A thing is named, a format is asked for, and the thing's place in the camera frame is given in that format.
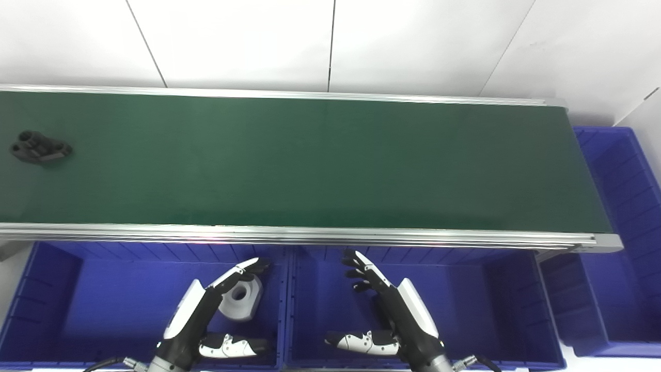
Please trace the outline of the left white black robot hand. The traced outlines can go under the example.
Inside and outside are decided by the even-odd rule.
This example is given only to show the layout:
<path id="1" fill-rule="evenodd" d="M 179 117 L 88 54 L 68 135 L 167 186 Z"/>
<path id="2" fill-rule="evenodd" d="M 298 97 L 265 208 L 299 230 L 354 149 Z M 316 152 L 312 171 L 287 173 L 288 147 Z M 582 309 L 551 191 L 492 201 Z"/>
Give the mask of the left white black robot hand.
<path id="1" fill-rule="evenodd" d="M 156 347 L 151 367 L 191 370 L 203 358 L 238 359 L 267 352 L 266 339 L 210 333 L 208 325 L 224 296 L 237 284 L 257 278 L 271 265 L 266 257 L 254 257 L 236 264 L 208 286 L 193 280 Z"/>

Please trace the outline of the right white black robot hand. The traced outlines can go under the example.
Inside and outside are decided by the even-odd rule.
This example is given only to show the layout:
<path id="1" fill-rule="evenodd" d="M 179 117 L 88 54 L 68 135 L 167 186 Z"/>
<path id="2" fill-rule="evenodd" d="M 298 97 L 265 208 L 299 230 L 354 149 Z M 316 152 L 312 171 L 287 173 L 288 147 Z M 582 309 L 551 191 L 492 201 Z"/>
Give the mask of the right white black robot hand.
<path id="1" fill-rule="evenodd" d="M 389 330 L 329 331 L 324 337 L 326 344 L 369 355 L 396 355 L 411 367 L 446 358 L 434 320 L 409 280 L 393 285 L 370 259 L 354 249 L 345 249 L 341 262 L 350 267 L 345 275 L 358 280 L 352 285 L 355 292 L 375 291 L 377 307 Z"/>

